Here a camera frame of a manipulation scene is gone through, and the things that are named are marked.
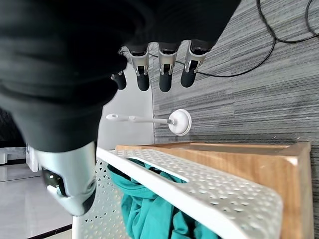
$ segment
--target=gray carpet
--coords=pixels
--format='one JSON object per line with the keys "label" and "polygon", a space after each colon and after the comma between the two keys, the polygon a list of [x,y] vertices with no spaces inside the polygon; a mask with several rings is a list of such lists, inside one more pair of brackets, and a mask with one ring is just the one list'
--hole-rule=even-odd
{"label": "gray carpet", "polygon": [[[310,36],[304,23],[307,0],[262,1],[277,35],[285,39]],[[310,11],[319,31],[319,0]],[[243,0],[209,53],[200,71],[234,74],[249,69],[267,54],[272,39],[260,21],[254,0]],[[186,44],[178,53],[184,61]],[[157,46],[151,45],[157,54]],[[159,61],[150,58],[154,114],[165,118],[179,108],[188,110],[193,125],[187,136],[174,136],[166,126],[155,127],[155,142],[206,141],[312,144],[312,177],[316,237],[319,238],[319,39],[299,44],[278,43],[270,59],[246,75],[221,79],[197,75],[192,87],[180,84],[176,64],[172,89],[159,89]]]}

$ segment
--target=wooden board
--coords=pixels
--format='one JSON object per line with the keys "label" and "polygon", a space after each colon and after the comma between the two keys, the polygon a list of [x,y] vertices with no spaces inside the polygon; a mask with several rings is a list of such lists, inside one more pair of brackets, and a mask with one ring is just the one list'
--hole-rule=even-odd
{"label": "wooden board", "polygon": [[248,145],[170,143],[119,145],[116,150],[155,149],[259,183],[284,201],[281,239],[313,239],[310,143]]}

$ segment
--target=teal cloth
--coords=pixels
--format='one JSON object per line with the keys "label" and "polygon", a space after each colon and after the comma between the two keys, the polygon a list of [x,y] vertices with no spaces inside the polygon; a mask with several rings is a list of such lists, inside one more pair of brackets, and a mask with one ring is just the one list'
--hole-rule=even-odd
{"label": "teal cloth", "polygon": [[[130,159],[168,180],[185,183],[138,160]],[[132,239],[219,239],[220,237],[169,202],[113,166],[115,185],[124,193],[121,203],[126,231]]]}

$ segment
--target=perforated white plastic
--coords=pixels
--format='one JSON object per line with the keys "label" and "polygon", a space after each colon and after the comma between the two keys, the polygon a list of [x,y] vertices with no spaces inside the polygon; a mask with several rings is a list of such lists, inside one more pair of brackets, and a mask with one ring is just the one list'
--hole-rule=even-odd
{"label": "perforated white plastic", "polygon": [[[283,203],[272,189],[155,150],[107,152],[98,148],[97,196],[91,210],[73,220],[73,239],[128,238],[121,216],[121,192],[107,163],[139,181],[223,239],[279,239]],[[135,158],[187,183],[177,184],[142,168]]]}

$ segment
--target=tiled floor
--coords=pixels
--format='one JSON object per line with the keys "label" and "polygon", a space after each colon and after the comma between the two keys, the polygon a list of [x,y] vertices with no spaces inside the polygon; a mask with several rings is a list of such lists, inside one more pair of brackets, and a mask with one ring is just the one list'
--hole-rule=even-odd
{"label": "tiled floor", "polygon": [[0,239],[26,239],[72,223],[39,175],[25,164],[0,166]]}

